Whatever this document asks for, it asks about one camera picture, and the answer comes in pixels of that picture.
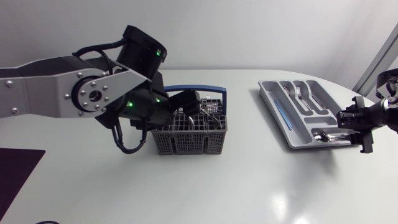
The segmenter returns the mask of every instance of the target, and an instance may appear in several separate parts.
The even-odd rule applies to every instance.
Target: bolt
[[[8,88],[11,88],[14,85],[14,83],[11,80],[6,81],[6,86]]]
[[[19,113],[18,108],[13,108],[13,109],[11,109],[11,113],[12,113],[12,114],[18,114],[18,113]]]

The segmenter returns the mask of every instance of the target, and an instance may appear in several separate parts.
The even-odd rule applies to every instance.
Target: gray plastic tray
[[[342,108],[317,81],[261,80],[259,85],[262,99],[266,102],[292,149],[351,144],[349,141],[321,142],[313,137],[314,134],[322,132],[333,135],[354,133],[352,130],[337,127],[336,114]],[[300,88],[302,98],[307,102],[311,110],[298,98],[296,87]],[[279,112],[274,100],[277,100],[290,121],[291,130]]]

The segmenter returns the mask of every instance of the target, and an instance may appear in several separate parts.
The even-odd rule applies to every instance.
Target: dish rack basket
[[[152,130],[159,155],[221,154],[227,132],[226,89],[208,85],[166,86],[165,91],[211,91],[220,99],[202,99],[201,113],[188,117],[179,108],[171,125]]]

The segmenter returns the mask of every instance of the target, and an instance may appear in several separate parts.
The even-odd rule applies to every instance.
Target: white table
[[[221,155],[158,156],[151,134],[139,152],[126,155],[95,119],[0,119],[1,147],[46,150],[2,223],[397,222],[395,132],[374,131],[372,154],[360,154],[360,146],[288,147],[257,82],[309,76],[277,70],[162,73],[165,85],[227,88]],[[355,93],[316,80],[341,106],[352,104]],[[141,133],[128,120],[123,129],[126,139],[131,136],[126,144],[135,146]]]

